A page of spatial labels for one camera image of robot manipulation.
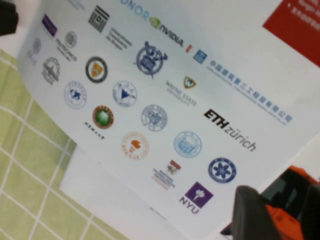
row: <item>green tiled surface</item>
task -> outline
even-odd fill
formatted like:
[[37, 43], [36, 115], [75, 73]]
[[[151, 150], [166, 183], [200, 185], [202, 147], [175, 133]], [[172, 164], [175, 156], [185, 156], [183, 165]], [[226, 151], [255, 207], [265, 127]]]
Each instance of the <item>green tiled surface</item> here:
[[128, 240], [59, 190], [76, 144], [32, 99], [16, 62], [0, 49], [0, 240]]

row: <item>white paper sheet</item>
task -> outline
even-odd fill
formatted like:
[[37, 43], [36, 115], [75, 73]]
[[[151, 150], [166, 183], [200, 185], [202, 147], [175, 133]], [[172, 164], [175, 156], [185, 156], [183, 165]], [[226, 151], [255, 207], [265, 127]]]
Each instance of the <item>white paper sheet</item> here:
[[86, 153], [203, 239], [238, 185], [261, 190], [320, 129], [320, 69], [263, 28], [279, 3], [52, 1], [19, 71]]
[[60, 189], [130, 240], [186, 240], [155, 209], [78, 147]]

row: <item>blue circular logo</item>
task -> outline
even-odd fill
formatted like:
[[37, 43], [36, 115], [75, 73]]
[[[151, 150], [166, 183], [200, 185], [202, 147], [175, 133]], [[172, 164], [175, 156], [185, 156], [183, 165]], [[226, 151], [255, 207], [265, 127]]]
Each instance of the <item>blue circular logo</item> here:
[[191, 131], [183, 131], [175, 137], [174, 149], [182, 157], [190, 159], [200, 153], [202, 142], [197, 134]]
[[70, 108], [81, 109], [86, 105], [87, 91], [80, 82], [71, 81], [64, 88], [64, 100]]
[[157, 74], [162, 69], [164, 61], [167, 59], [167, 54], [163, 54], [146, 41], [144, 47], [136, 55], [136, 65], [145, 75], [151, 75], [154, 78], [154, 74]]
[[137, 90], [131, 82], [119, 81], [113, 87], [112, 96], [119, 106], [128, 108], [135, 104], [137, 100]]
[[218, 157], [210, 163], [208, 172], [213, 180], [221, 184], [226, 184], [236, 177], [237, 169], [232, 161]]
[[168, 116], [162, 107], [151, 104], [143, 109], [141, 122], [144, 126], [148, 126], [150, 131], [157, 132], [167, 125]]

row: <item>black object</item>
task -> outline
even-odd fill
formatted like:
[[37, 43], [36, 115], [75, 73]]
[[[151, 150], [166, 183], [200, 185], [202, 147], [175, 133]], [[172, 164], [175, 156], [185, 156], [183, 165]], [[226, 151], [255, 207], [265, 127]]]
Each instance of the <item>black object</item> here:
[[249, 186], [236, 188], [232, 236], [233, 240], [282, 240], [263, 199]]
[[309, 186], [301, 217], [304, 240], [320, 239], [320, 185]]
[[0, 0], [0, 36], [14, 34], [17, 30], [19, 15], [16, 5]]

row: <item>purple square logo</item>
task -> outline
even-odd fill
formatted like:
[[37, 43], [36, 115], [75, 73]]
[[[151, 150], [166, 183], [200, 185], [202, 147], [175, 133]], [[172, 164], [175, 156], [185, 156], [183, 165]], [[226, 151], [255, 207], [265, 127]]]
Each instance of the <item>purple square logo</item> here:
[[200, 183], [196, 182], [185, 196], [199, 208], [202, 208], [214, 195]]

